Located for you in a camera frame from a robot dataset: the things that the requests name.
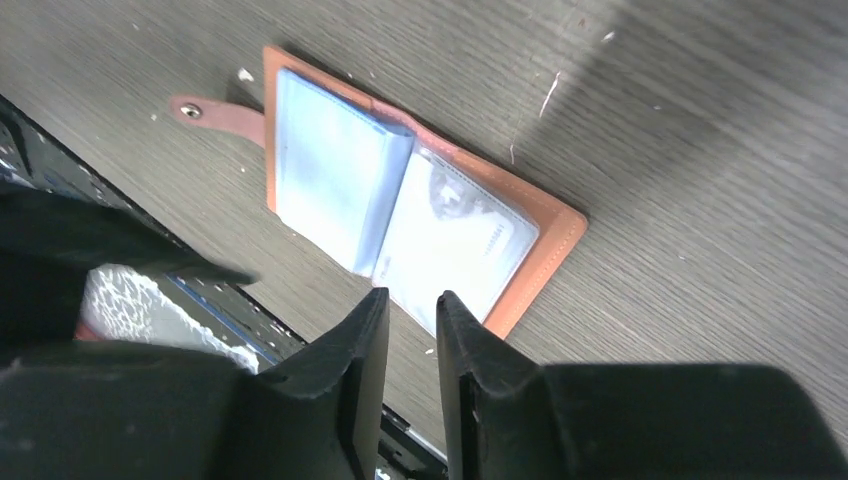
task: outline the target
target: leather strap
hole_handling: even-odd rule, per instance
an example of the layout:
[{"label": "leather strap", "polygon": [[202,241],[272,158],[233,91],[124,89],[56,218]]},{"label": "leather strap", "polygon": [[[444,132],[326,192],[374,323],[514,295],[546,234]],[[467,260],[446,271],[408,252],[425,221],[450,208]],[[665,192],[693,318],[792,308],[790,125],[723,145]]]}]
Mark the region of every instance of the leather strap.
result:
[{"label": "leather strap", "polygon": [[265,148],[265,115],[252,108],[191,95],[174,95],[169,107],[182,123],[234,133]]}]

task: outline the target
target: black object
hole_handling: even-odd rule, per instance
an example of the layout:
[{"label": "black object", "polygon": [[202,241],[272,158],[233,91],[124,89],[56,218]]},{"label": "black object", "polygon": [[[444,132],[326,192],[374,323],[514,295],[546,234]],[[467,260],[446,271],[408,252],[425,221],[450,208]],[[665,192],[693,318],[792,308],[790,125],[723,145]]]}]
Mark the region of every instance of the black object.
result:
[{"label": "black object", "polygon": [[372,291],[259,375],[215,355],[118,341],[7,347],[0,477],[370,480],[387,301]]},{"label": "black object", "polygon": [[848,476],[813,402],[780,370],[539,366],[451,292],[437,316],[451,479]]}]

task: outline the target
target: gray wood grain surface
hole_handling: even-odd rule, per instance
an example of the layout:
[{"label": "gray wood grain surface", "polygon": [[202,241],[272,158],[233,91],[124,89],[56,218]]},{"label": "gray wood grain surface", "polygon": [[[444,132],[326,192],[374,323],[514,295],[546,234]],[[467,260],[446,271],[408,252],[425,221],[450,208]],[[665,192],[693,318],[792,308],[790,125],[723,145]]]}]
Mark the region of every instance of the gray wood grain surface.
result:
[{"label": "gray wood grain surface", "polygon": [[[513,345],[777,364],[845,440],[848,3],[0,0],[0,93],[192,246],[260,271],[250,293],[311,340],[369,285],[264,208],[255,146],[165,111],[175,92],[261,104],[236,72],[261,79],[267,43],[590,215]],[[442,446],[435,342],[392,313],[386,402]]]}]

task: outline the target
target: brown leather card holder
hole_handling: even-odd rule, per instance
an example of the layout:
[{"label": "brown leather card holder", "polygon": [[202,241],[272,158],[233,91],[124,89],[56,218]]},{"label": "brown leather card holder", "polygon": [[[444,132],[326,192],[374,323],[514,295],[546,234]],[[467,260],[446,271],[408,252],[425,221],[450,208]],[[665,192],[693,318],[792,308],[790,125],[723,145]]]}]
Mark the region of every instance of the brown leather card holder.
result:
[{"label": "brown leather card holder", "polygon": [[235,133],[265,149],[267,205],[276,205],[275,131],[277,73],[287,69],[342,97],[373,116],[405,125],[427,148],[438,152],[485,189],[522,209],[539,228],[539,236],[483,324],[505,338],[553,276],[587,229],[586,218],[552,195],[439,137],[408,113],[363,93],[285,50],[264,50],[265,114],[192,96],[174,96],[170,108],[180,121]]}]

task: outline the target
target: card holder page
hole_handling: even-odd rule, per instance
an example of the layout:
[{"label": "card holder page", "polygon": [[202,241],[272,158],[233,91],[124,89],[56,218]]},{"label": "card holder page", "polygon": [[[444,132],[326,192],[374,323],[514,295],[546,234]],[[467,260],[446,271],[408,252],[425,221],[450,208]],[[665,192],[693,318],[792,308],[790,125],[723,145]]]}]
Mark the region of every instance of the card holder page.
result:
[{"label": "card holder page", "polygon": [[277,76],[276,213],[347,270],[371,276],[414,135],[291,71]]},{"label": "card holder page", "polygon": [[538,235],[518,211],[416,144],[373,281],[435,336],[445,290],[484,321]]}]

